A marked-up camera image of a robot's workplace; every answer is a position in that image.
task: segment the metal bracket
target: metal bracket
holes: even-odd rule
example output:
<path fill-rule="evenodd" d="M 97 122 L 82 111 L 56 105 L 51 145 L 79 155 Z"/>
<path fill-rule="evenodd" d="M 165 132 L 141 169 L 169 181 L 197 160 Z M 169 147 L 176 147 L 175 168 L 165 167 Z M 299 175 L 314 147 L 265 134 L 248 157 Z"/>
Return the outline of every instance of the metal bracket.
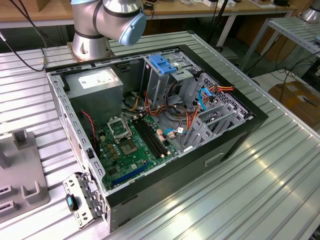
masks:
<path fill-rule="evenodd" d="M 74 173 L 63 181 L 67 195 L 73 196 L 72 203 L 67 199 L 68 206 L 75 204 L 77 209 L 70 209 L 79 229 L 83 229 L 104 213 L 105 202 L 94 180 L 88 173 Z"/>

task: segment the black cable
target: black cable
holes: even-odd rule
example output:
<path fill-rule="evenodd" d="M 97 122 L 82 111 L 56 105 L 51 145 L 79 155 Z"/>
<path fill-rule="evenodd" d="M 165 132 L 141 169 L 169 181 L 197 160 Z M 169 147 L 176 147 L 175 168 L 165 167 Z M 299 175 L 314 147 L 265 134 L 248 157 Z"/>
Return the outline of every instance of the black cable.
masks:
<path fill-rule="evenodd" d="M 278 65 L 278 59 L 279 59 L 279 56 L 280 56 L 280 53 L 282 52 L 282 49 L 284 48 L 284 46 L 285 46 L 285 44 L 286 44 L 286 42 L 289 40 L 289 38 L 287 38 L 284 42 L 283 42 L 283 44 L 282 44 L 282 46 L 281 46 L 281 48 L 280 48 L 280 50 L 279 50 L 279 52 L 278 52 L 278 55 L 276 56 L 276 59 L 275 59 L 275 69 L 276 70 L 278 70 L 278 66 L 280 66 L 282 63 L 283 63 L 283 61 L 291 54 L 291 52 L 295 49 L 295 48 L 293 48 L 286 56 L 285 56 L 285 58 L 284 59 L 282 59 L 282 61 L 279 63 L 279 65 Z"/>
<path fill-rule="evenodd" d="M 45 65 L 43 64 L 42 68 L 41 69 L 35 69 L 33 68 L 32 66 L 30 66 L 28 63 L 25 62 L 25 60 L 23 60 L 19 55 L 18 53 L 13 50 L 13 48 L 10 46 L 10 44 L 5 40 L 4 43 L 7 45 L 7 47 L 24 63 L 24 65 L 26 65 L 28 68 L 32 69 L 33 71 L 36 71 L 36 72 L 42 72 L 44 69 L 45 69 Z M 40 48 L 42 53 L 43 53 L 43 56 L 45 55 L 45 52 L 42 48 Z"/>
<path fill-rule="evenodd" d="M 221 8 L 220 8 L 220 11 L 219 11 L 219 14 L 218 14 L 218 17 L 217 17 L 217 20 L 214 21 L 214 25 L 213 25 L 213 28 L 209 30 L 209 34 L 208 34 L 208 38 L 206 39 L 206 42 L 208 44 L 210 44 L 210 41 L 215 33 L 215 30 L 217 28 L 217 25 L 218 23 L 220 22 L 221 18 L 222 18 L 222 14 L 224 13 L 225 9 L 226 9 L 226 6 L 227 6 L 227 3 L 228 3 L 228 0 L 224 0 Z"/>
<path fill-rule="evenodd" d="M 279 77 L 277 77 L 276 75 L 274 75 L 272 72 L 270 72 L 270 74 L 272 75 L 272 76 L 274 76 L 276 79 L 278 79 L 279 81 L 281 81 L 281 82 L 285 82 L 284 80 L 282 80 L 281 78 L 279 78 Z M 303 82 L 301 82 L 301 81 L 299 81 L 299 80 L 297 80 L 298 82 L 300 82 L 301 84 L 303 84 L 303 85 L 305 85 L 305 86 L 310 86 L 310 87 L 312 87 L 310 84 L 305 84 L 305 83 L 303 83 Z"/>
<path fill-rule="evenodd" d="M 32 22 L 32 20 L 30 19 L 30 17 L 27 16 L 27 14 L 25 14 L 21 9 L 20 7 L 13 1 L 13 0 L 9 0 L 15 7 L 16 9 L 19 10 L 19 12 L 28 20 L 28 22 L 33 26 L 33 28 L 35 29 L 36 33 L 40 36 L 40 38 L 42 39 L 43 41 L 43 44 L 44 44 L 44 47 L 47 48 L 47 42 L 46 40 L 44 39 L 44 36 L 40 33 L 40 30 L 37 28 L 37 26 Z M 26 7 L 24 6 L 24 4 L 22 2 L 20 2 L 22 7 L 24 9 L 26 9 Z"/>
<path fill-rule="evenodd" d="M 285 77 L 285 79 L 284 79 L 284 81 L 283 81 L 283 84 L 282 84 L 281 94 L 280 94 L 280 98 L 279 98 L 279 102 L 280 102 L 280 103 L 281 103 L 281 100 L 282 100 L 282 96 L 283 96 L 283 93 L 284 93 L 284 90 L 285 90 L 285 84 L 286 84 L 287 78 L 288 78 L 288 76 L 289 76 L 289 73 L 292 72 L 292 70 L 295 69 L 295 67 L 296 67 L 298 64 L 302 63 L 303 61 L 307 60 L 308 58 L 312 57 L 313 55 L 317 55 L 317 54 L 319 54 L 319 53 L 320 53 L 320 51 L 317 51 L 317 52 L 315 52 L 315 53 L 312 53 L 312 54 L 308 55 L 307 57 L 305 57 L 305 58 L 303 58 L 302 60 L 298 61 L 292 68 L 290 68 L 290 70 L 289 70 L 288 73 L 286 74 L 286 77 Z"/>
<path fill-rule="evenodd" d="M 215 17 L 216 17 L 216 12 L 217 12 L 217 6 L 218 6 L 218 1 L 216 1 L 216 4 L 215 4 L 215 9 L 214 9 L 214 13 L 213 13 L 213 17 L 212 17 L 212 20 L 211 20 L 211 23 L 210 23 L 210 26 L 209 26 L 209 31 L 212 27 L 212 24 L 214 23 L 215 21 Z"/>
<path fill-rule="evenodd" d="M 274 42 L 272 43 L 272 45 L 269 47 L 269 49 L 262 55 L 259 57 L 259 59 L 248 69 L 244 70 L 243 72 L 246 74 L 249 74 L 249 70 L 252 69 L 251 71 L 253 71 L 256 67 L 256 65 L 268 54 L 268 52 L 272 49 L 272 47 L 276 44 L 276 42 L 278 41 L 278 39 L 274 40 Z"/>
<path fill-rule="evenodd" d="M 23 2 L 22 2 L 21 0 L 19 0 L 19 3 L 21 4 L 21 6 L 22 6 L 22 8 L 23 8 L 24 13 L 27 15 L 28 18 L 30 18 L 29 13 L 28 13 L 25 5 L 23 4 Z"/>

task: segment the green circuit board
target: green circuit board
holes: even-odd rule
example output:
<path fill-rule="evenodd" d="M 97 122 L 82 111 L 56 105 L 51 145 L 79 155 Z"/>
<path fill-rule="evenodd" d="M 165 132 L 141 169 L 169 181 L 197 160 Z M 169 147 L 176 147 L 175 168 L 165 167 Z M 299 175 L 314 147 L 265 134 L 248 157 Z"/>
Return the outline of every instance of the green circuit board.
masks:
<path fill-rule="evenodd" d="M 152 117 L 148 115 L 145 116 L 143 120 L 152 130 L 152 133 L 158 138 L 156 131 L 159 127 Z M 159 141 L 169 154 L 166 154 L 164 157 L 156 158 L 135 128 L 133 120 L 128 119 L 126 123 L 128 124 L 132 136 L 129 139 L 123 138 L 118 143 L 115 142 L 109 127 L 101 129 L 105 135 L 102 137 L 103 141 L 100 141 L 100 162 L 106 173 L 102 178 L 102 182 L 107 190 L 115 188 L 178 155 L 172 144 L 166 142 L 165 145 Z M 116 129 L 112 129 L 113 132 L 117 132 L 118 128 L 122 128 L 120 125 L 115 127 Z M 126 180 L 115 184 L 115 181 L 119 181 L 119 179 L 124 176 L 127 178 Z"/>

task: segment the red wire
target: red wire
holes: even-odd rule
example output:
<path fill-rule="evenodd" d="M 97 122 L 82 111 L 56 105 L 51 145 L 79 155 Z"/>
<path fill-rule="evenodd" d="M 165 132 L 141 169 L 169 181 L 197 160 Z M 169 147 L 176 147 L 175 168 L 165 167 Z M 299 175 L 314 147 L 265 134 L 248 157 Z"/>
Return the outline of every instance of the red wire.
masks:
<path fill-rule="evenodd" d="M 95 126 L 94 126 L 94 122 L 92 121 L 91 117 L 89 116 L 88 113 L 86 113 L 85 111 L 81 110 L 81 112 L 86 115 L 86 117 L 89 119 L 90 123 L 91 123 L 91 127 L 92 127 L 92 131 L 93 131 L 93 142 L 94 142 L 94 149 L 96 149 L 97 144 L 96 144 L 96 130 L 95 130 Z"/>

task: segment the aluminum extrusion table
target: aluminum extrusion table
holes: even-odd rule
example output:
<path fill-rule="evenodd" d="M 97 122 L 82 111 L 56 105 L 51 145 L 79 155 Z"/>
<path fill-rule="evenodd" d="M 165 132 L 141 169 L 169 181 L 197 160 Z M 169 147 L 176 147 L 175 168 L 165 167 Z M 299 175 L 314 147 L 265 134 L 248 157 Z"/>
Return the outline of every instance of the aluminum extrusion table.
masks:
<path fill-rule="evenodd" d="M 62 181 L 79 171 L 57 118 L 45 74 L 0 54 L 0 134 L 33 131 L 51 200 L 0 224 L 0 239 L 308 239 L 320 224 L 320 136 L 195 34 L 145 36 L 116 55 L 186 44 L 269 118 L 237 152 L 108 236 L 96 220 L 82 231 Z M 41 52 L 20 52 L 40 67 Z M 69 48 L 46 50 L 50 66 L 75 62 Z"/>
<path fill-rule="evenodd" d="M 248 52 L 246 53 L 240 66 L 241 70 L 244 70 L 247 66 L 248 61 L 256 50 L 268 27 L 273 28 L 276 32 L 265 46 L 261 53 L 262 55 L 271 47 L 278 35 L 282 34 L 310 53 L 316 54 L 318 57 L 320 57 L 320 44 L 315 41 L 315 38 L 320 36 L 320 23 L 309 23 L 299 17 L 270 18 L 265 21 Z"/>

